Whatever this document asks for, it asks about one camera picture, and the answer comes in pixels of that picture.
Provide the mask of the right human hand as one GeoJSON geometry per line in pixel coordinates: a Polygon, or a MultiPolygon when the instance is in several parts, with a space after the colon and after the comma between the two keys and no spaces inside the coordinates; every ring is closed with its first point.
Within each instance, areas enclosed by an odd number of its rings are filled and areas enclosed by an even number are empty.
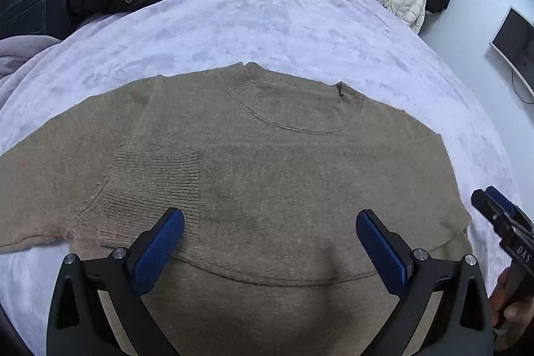
{"type": "Polygon", "coordinates": [[[533,297],[526,297],[503,308],[506,302],[505,286],[509,281],[510,271],[511,267],[507,267],[501,272],[497,285],[489,298],[492,308],[492,325],[498,323],[500,314],[503,314],[508,322],[523,333],[533,319],[533,297]]]}

